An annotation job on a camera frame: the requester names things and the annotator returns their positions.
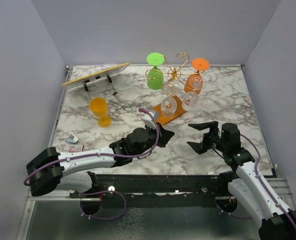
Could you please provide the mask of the yellow-orange plastic wine glass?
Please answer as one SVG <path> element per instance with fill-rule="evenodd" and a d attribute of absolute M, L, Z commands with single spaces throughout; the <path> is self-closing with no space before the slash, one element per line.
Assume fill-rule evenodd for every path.
<path fill-rule="evenodd" d="M 112 119 L 108 115 L 108 105 L 105 99 L 101 97 L 93 98 L 89 103 L 92 113 L 98 118 L 98 125 L 106 128 L 111 125 Z"/>

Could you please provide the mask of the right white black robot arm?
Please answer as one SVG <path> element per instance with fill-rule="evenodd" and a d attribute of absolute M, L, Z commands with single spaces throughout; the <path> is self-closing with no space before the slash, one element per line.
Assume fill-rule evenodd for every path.
<path fill-rule="evenodd" d="M 296 240 L 296 210 L 292 210 L 273 190 L 259 171 L 258 159 L 241 146 L 242 137 L 238 126 L 217 121 L 191 123 L 189 127 L 209 131 L 202 141 L 188 142 L 198 153 L 213 149 L 220 151 L 225 163 L 232 169 L 222 174 L 225 179 L 217 183 L 218 192 L 224 196 L 232 194 L 250 214 L 258 227 L 262 240 Z"/>

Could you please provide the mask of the orange plastic wine glass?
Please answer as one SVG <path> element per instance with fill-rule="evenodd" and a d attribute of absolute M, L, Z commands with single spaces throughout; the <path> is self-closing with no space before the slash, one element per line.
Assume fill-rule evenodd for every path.
<path fill-rule="evenodd" d="M 184 92 L 196 92 L 196 94 L 201 93 L 201 89 L 205 85 L 205 80 L 201 76 L 201 73 L 204 73 L 208 68 L 210 64 L 209 62 L 204 58 L 195 58 L 192 60 L 192 67 L 196 70 L 195 73 L 189 75 L 188 79 L 186 80 L 185 86 L 184 86 Z"/>

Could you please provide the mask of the clear wine glass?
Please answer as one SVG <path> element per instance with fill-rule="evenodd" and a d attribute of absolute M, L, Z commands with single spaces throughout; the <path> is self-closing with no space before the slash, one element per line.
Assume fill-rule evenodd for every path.
<path fill-rule="evenodd" d="M 204 85 L 205 80 L 202 76 L 196 74 L 188 77 L 184 87 L 185 94 L 183 96 L 182 105 L 191 108 L 196 106 L 199 99 L 199 94 L 204 88 Z"/>
<path fill-rule="evenodd" d="M 174 133 L 174 135 L 169 140 L 170 144 L 177 142 L 177 141 L 181 141 L 184 138 L 183 132 L 179 128 L 177 128 L 176 126 L 166 125 L 164 127 L 164 129 Z"/>
<path fill-rule="evenodd" d="M 181 86 L 177 81 L 169 81 L 164 85 L 163 91 L 167 97 L 161 102 L 161 112 L 164 117 L 170 118 L 177 109 L 177 102 L 174 96 L 181 91 Z"/>

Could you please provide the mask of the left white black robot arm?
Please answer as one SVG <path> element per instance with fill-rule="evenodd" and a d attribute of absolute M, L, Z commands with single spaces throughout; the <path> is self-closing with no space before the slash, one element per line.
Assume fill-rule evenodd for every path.
<path fill-rule="evenodd" d="M 29 186 L 34 197 L 46 195 L 71 174 L 97 168 L 121 167 L 134 158 L 142 159 L 155 147 L 164 148 L 174 132 L 157 124 L 157 129 L 138 127 L 127 137 L 110 145 L 82 152 L 58 152 L 47 147 L 26 165 L 27 177 L 23 184 Z"/>

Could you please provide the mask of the green plastic wine glass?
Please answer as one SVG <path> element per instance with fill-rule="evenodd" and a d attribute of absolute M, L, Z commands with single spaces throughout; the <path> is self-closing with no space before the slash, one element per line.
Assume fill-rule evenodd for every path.
<path fill-rule="evenodd" d="M 163 86 L 164 76 L 158 66 L 160 66 L 164 60 L 164 56 L 158 52 L 150 53 L 147 56 L 147 63 L 152 66 L 152 68 L 148 70 L 147 85 L 152 90 L 158 90 Z"/>

